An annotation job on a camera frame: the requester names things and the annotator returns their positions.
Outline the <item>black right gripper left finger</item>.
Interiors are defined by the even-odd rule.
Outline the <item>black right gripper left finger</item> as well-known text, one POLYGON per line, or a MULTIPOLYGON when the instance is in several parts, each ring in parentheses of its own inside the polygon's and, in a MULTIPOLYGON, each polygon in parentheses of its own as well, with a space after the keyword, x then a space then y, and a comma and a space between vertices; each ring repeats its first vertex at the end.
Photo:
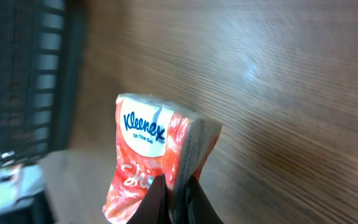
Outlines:
POLYGON ((154 178, 138 209, 127 224, 170 224, 164 174, 154 178))

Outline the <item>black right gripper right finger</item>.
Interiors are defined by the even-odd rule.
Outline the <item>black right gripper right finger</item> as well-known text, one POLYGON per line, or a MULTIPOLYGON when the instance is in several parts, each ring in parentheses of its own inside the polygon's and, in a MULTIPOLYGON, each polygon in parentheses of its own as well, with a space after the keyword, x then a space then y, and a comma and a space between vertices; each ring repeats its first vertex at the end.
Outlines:
POLYGON ((223 224, 198 179, 193 175, 186 186, 184 212, 186 224, 223 224))

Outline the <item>red snack packet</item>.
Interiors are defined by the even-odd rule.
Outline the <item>red snack packet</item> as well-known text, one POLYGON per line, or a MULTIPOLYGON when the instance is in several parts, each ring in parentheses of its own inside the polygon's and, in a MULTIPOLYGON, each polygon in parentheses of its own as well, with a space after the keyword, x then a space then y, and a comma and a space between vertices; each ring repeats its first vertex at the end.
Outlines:
POLYGON ((185 185, 199 178, 216 145, 222 123, 172 101, 122 93, 116 99, 117 166, 103 213, 110 223, 127 223, 152 181, 165 176, 168 216, 184 223, 185 185))

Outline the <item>grey plastic shopping basket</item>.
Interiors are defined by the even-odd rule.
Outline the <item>grey plastic shopping basket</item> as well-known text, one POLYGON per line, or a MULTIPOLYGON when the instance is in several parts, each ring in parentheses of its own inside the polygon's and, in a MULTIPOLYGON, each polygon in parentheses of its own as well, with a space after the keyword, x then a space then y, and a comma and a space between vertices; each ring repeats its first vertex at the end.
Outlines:
POLYGON ((84 1, 0 0, 0 156, 67 147, 86 31, 84 1))

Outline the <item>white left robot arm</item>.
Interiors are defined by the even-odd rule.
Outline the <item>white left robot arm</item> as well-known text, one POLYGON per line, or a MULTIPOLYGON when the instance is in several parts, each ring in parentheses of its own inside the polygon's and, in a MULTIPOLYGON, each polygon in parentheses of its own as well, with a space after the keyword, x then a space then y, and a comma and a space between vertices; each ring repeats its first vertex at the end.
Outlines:
POLYGON ((0 169, 0 224, 52 224, 54 217, 38 164, 0 169))

